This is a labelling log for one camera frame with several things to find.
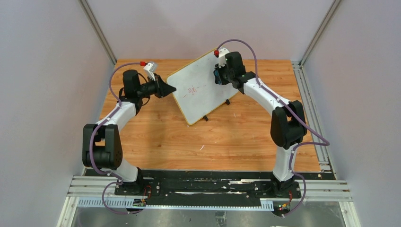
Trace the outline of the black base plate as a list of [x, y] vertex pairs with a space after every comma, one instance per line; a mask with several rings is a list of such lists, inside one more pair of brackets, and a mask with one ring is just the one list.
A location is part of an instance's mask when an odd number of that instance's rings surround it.
[[334, 180], [333, 173], [300, 173], [291, 194], [277, 197], [268, 192], [272, 172], [143, 170], [143, 185], [102, 184], [108, 196], [150, 197], [149, 205], [202, 207], [256, 207], [261, 199], [288, 202], [302, 197], [302, 177], [306, 180]]

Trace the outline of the blue whiteboard eraser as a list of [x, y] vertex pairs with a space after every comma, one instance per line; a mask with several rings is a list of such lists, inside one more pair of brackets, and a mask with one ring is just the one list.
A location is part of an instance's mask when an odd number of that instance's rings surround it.
[[221, 82], [221, 79], [220, 79], [219, 72], [217, 70], [214, 70], [213, 74], [215, 76], [215, 83], [218, 84], [218, 85], [221, 85], [222, 82]]

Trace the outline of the aluminium frame post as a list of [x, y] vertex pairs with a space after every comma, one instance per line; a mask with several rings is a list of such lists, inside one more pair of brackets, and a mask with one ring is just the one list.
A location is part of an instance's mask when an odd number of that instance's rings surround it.
[[95, 16], [95, 14], [92, 11], [92, 8], [89, 4], [89, 2], [87, 0], [78, 0], [79, 4], [81, 5], [89, 23], [91, 24], [98, 40], [100, 41], [103, 49], [106, 52], [106, 55], [108, 56], [108, 58], [110, 59], [111, 63], [113, 65], [115, 65], [117, 63], [117, 58], [109, 44], [109, 42], [107, 41], [106, 36], [104, 35], [99, 22]]
[[341, 5], [342, 0], [333, 0], [329, 9], [327, 10], [324, 18], [322, 19], [321, 23], [319, 24], [315, 34], [313, 35], [308, 47], [306, 48], [301, 60], [299, 61], [299, 66], [303, 67], [307, 60], [309, 59], [310, 55], [312, 54], [315, 46], [319, 42], [321, 36], [323, 35], [324, 31], [326, 30], [327, 26], [331, 22], [332, 18], [334, 17], [338, 7]]

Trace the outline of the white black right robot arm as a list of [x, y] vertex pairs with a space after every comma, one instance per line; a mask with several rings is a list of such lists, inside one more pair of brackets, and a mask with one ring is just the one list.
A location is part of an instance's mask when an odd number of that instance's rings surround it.
[[215, 50], [218, 63], [215, 65], [215, 83], [232, 85], [242, 94], [251, 97], [271, 116], [270, 136], [277, 145], [276, 162], [268, 192], [277, 197], [291, 194], [296, 187], [294, 164], [296, 146], [307, 134], [303, 105], [289, 101], [268, 88], [252, 71], [246, 71], [239, 52]]

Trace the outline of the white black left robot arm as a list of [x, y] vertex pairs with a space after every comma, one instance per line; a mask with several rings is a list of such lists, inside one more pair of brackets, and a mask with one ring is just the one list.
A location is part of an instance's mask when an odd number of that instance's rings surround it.
[[176, 91], [155, 74], [145, 83], [140, 82], [141, 74], [127, 70], [122, 74], [123, 88], [120, 89], [115, 108], [97, 123], [86, 124], [83, 128], [82, 162], [98, 174], [111, 175], [119, 183], [143, 185], [141, 169], [123, 158], [120, 131], [140, 111], [144, 98], [163, 98]]

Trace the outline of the yellow-framed whiteboard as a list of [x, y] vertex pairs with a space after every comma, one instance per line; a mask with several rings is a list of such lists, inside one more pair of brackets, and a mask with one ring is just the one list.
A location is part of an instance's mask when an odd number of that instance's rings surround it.
[[215, 83], [214, 51], [188, 63], [167, 77], [167, 84], [176, 88], [173, 97], [188, 125], [193, 125], [238, 93], [231, 84]]

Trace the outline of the aluminium front rail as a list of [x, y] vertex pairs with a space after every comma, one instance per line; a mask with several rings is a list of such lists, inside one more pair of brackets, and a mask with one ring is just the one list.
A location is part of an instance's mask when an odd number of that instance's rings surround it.
[[145, 187], [74, 176], [60, 227], [359, 227], [347, 183], [305, 174], [275, 195], [269, 172], [145, 171]]

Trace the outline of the aluminium frame post right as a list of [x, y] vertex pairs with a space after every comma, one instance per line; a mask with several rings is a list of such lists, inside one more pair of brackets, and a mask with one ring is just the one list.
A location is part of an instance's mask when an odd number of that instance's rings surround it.
[[307, 60], [309, 59], [310, 55], [312, 54], [315, 46], [319, 42], [321, 36], [323, 35], [324, 31], [326, 30], [327, 26], [331, 22], [332, 18], [334, 17], [338, 7], [341, 5], [342, 0], [333, 0], [329, 9], [327, 10], [324, 18], [322, 19], [321, 23], [319, 24], [315, 34], [313, 35], [308, 47], [306, 48], [301, 60], [299, 61], [299, 66], [303, 67]]

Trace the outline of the aluminium frame post left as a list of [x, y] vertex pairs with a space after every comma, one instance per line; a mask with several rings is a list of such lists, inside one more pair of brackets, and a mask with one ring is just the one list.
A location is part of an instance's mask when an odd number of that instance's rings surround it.
[[100, 41], [103, 49], [106, 52], [106, 55], [108, 56], [108, 58], [110, 59], [111, 63], [113, 65], [115, 65], [117, 63], [117, 58], [109, 44], [109, 42], [107, 41], [106, 36], [104, 35], [99, 22], [95, 16], [95, 14], [92, 11], [92, 8], [89, 4], [89, 2], [87, 0], [78, 0], [79, 4], [81, 5], [89, 23], [91, 24], [98, 40]]

